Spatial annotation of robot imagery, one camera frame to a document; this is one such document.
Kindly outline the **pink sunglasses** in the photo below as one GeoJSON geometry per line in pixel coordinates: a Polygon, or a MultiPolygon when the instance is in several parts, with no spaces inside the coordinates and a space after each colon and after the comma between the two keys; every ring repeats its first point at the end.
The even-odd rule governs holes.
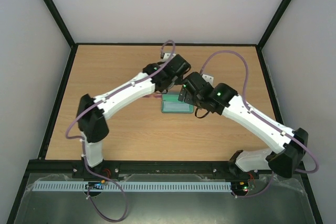
{"type": "Polygon", "coordinates": [[[163,94],[153,93],[149,95],[144,95],[143,98],[155,98],[155,99],[161,99],[163,94]]]}

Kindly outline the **light blue cleaning cloth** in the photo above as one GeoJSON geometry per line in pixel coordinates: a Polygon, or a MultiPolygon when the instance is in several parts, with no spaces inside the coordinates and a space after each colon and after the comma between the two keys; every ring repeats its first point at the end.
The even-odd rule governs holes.
{"type": "Polygon", "coordinates": [[[164,102],[162,111],[165,113],[192,113],[192,108],[186,103],[164,102]]]}

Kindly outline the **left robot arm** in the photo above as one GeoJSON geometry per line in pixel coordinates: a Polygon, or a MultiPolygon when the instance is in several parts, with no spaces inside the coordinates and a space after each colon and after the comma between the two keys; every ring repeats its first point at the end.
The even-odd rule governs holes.
{"type": "Polygon", "coordinates": [[[191,65],[179,54],[150,63],[123,85],[96,97],[81,97],[77,117],[83,140],[83,156],[89,167],[102,163],[102,141],[109,134],[107,120],[125,106],[155,92],[180,85],[191,65]]]}

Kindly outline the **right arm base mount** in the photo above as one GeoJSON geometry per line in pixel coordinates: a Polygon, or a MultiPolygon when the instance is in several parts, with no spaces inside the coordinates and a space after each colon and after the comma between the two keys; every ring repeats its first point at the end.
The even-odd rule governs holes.
{"type": "Polygon", "coordinates": [[[259,174],[253,171],[243,172],[232,162],[213,162],[213,178],[227,181],[245,181],[249,179],[259,179],[259,174]]]}

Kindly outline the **grey glasses case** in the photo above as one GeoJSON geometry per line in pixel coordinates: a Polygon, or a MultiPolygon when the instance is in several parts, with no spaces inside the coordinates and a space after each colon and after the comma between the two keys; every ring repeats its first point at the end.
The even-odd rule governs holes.
{"type": "Polygon", "coordinates": [[[178,100],[179,95],[175,93],[168,93],[162,95],[162,113],[174,113],[174,114],[192,114],[194,107],[185,102],[178,100]]]}

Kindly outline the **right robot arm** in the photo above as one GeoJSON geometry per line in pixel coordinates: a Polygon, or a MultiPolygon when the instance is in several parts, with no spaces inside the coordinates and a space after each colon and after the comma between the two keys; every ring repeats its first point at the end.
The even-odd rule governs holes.
{"type": "Polygon", "coordinates": [[[236,178],[252,170],[271,170],[279,176],[291,178],[306,153],[306,130],[293,130],[274,121],[248,104],[227,84],[212,87],[198,72],[192,72],[183,80],[178,99],[237,122],[267,144],[266,149],[240,150],[231,157],[229,172],[236,178]]]}

